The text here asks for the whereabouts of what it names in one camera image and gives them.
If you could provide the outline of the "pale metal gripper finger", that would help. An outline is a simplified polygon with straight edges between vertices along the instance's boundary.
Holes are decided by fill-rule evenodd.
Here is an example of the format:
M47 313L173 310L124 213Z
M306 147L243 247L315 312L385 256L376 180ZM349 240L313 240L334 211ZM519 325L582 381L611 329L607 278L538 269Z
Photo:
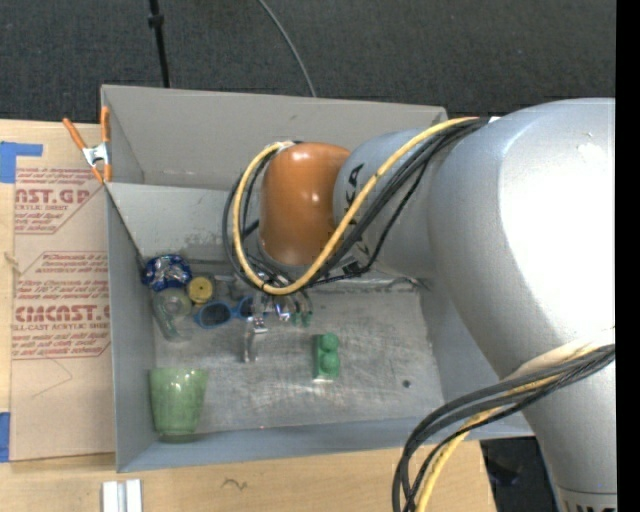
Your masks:
M253 363L258 359L258 349L268 334L268 327L263 318L252 318L248 324L243 344L243 361Z

